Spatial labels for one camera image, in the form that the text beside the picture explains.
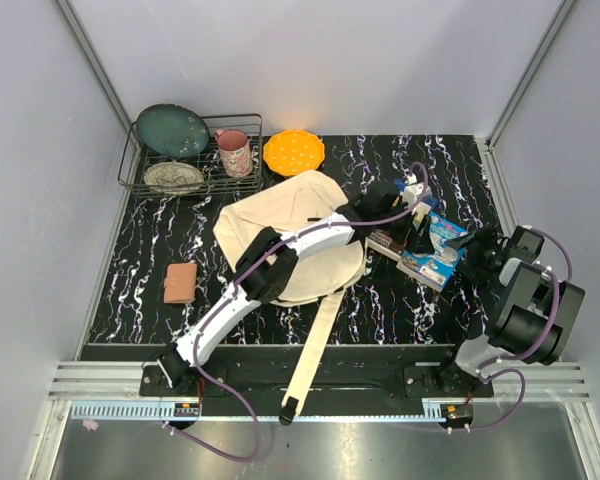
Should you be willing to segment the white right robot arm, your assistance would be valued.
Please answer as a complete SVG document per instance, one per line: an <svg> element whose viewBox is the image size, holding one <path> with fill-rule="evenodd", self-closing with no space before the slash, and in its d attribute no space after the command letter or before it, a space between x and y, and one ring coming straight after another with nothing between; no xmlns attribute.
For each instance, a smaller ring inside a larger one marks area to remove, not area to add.
<svg viewBox="0 0 600 480"><path fill-rule="evenodd" d="M569 254L553 236L517 226L504 237L483 227L445 245L466 252L458 272L499 296L484 332L463 341L434 371L434 384L446 396L470 392L487 379L483 370L499 361L550 365L566 348L585 299L572 283Z"/></svg>

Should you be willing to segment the cream canvas backpack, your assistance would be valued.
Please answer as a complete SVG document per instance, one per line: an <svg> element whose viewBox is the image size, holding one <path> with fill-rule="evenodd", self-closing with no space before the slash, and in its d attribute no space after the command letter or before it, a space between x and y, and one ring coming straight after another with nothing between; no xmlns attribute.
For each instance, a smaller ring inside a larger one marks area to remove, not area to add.
<svg viewBox="0 0 600 480"><path fill-rule="evenodd" d="M306 171L224 207L214 226L246 312L319 301L297 373L316 374L345 290L362 276L365 240L354 231L354 215L333 179ZM288 398L280 422L291 424L305 401Z"/></svg>

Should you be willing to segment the yellow blue picture book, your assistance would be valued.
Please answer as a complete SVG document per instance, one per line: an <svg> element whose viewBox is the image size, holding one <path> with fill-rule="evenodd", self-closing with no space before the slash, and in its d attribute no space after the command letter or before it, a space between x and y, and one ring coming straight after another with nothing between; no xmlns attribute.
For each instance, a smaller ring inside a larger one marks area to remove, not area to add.
<svg viewBox="0 0 600 480"><path fill-rule="evenodd" d="M405 252L403 243L396 241L388 232L380 229L370 233L367 246L395 262L399 262Z"/></svg>

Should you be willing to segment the light blue coin book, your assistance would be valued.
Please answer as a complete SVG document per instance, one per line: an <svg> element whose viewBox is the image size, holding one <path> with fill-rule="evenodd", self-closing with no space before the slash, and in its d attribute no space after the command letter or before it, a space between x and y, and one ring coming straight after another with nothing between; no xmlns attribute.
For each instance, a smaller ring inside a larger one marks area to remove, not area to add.
<svg viewBox="0 0 600 480"><path fill-rule="evenodd" d="M464 236L468 231L444 219L436 213L429 213L430 237L433 243L432 253L411 253L409 237L405 252L397 269L412 279L430 287L435 292L442 292L453 277L456 267L463 258L464 249L454 250L444 245L448 239Z"/></svg>

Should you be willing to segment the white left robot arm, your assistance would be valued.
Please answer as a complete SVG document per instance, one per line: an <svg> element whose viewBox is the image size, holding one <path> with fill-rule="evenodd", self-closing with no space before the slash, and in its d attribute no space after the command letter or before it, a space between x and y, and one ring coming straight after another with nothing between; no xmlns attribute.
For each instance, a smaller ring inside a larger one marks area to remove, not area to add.
<svg viewBox="0 0 600 480"><path fill-rule="evenodd" d="M234 278L221 298L162 354L161 384L176 396L195 386L196 372L226 335L262 305L280 302L287 290L309 287L295 302L333 294L355 280L371 231L404 221L428 194L427 182L399 190L376 185L355 201L316 172L305 172L221 212L214 234Z"/></svg>

